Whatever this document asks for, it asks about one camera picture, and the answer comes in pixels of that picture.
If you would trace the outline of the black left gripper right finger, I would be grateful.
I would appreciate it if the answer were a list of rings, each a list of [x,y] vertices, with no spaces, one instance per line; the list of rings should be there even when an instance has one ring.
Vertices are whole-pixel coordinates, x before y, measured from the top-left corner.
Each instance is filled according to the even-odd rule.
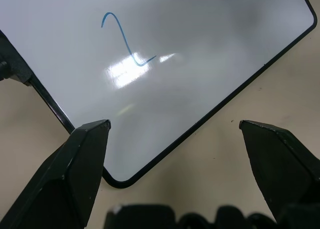
[[[239,123],[255,181],[277,223],[320,224],[320,159],[289,130]]]

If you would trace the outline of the black clamp at board edge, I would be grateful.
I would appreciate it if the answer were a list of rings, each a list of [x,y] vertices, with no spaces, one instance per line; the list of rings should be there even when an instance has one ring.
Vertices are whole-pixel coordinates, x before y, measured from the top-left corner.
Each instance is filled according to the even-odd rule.
[[[32,75],[28,64],[0,30],[0,81],[12,79],[30,86]]]

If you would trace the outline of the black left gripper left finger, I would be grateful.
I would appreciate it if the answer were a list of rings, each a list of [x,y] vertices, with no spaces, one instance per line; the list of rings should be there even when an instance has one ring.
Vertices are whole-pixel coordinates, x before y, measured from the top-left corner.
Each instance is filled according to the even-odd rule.
[[[41,164],[0,229],[85,229],[103,175],[110,128],[109,120],[76,128]]]

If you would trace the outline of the black-framed whiteboard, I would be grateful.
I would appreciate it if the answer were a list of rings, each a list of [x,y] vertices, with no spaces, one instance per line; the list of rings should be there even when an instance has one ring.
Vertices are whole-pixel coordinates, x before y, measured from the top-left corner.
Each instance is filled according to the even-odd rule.
[[[68,132],[108,119],[127,188],[315,28],[309,0],[0,0],[0,32]]]

